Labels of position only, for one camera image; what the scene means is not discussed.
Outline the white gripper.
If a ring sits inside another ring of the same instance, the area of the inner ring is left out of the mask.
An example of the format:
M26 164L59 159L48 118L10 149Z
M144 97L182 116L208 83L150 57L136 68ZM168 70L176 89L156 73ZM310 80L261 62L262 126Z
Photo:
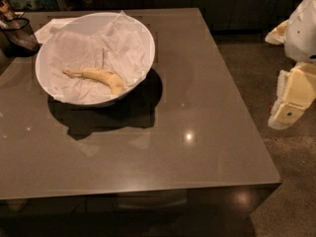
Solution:
M277 99L268 126L281 130L293 126L316 100L316 0L303 0L288 21L265 37L270 44L284 44L285 55L297 62L277 78Z

